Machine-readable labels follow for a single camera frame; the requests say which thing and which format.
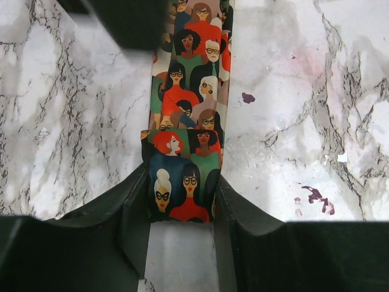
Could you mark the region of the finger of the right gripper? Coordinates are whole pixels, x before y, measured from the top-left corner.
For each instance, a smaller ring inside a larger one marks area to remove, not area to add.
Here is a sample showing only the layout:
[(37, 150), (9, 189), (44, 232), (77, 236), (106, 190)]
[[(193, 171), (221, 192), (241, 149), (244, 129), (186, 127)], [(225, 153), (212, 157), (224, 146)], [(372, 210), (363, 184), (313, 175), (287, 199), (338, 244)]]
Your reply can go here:
[(158, 50), (167, 20), (168, 1), (59, 1), (71, 16), (96, 17), (122, 49)]

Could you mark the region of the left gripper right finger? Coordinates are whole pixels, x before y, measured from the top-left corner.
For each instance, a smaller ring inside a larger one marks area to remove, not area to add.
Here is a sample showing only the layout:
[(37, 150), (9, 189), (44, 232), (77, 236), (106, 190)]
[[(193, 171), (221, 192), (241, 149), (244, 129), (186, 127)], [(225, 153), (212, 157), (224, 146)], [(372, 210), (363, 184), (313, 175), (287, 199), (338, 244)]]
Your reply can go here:
[(283, 222), (224, 178), (215, 195), (221, 291), (388, 290), (388, 223)]

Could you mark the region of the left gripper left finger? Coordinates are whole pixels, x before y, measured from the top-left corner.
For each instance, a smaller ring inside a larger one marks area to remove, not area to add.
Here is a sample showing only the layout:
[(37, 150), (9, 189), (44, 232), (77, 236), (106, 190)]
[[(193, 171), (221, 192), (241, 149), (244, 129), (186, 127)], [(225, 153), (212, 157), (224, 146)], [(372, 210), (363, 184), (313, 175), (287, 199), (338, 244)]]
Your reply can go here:
[(1, 217), (2, 291), (136, 291), (150, 222), (148, 171), (60, 219)]

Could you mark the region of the colourful patterned necktie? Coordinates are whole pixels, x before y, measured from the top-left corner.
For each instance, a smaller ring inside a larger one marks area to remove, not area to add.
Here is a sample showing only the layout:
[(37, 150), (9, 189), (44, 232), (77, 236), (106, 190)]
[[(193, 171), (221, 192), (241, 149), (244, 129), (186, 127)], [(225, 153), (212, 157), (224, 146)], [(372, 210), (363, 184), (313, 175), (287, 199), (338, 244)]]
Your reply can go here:
[(209, 223), (224, 156), (233, 1), (170, 1), (141, 133), (151, 221)]

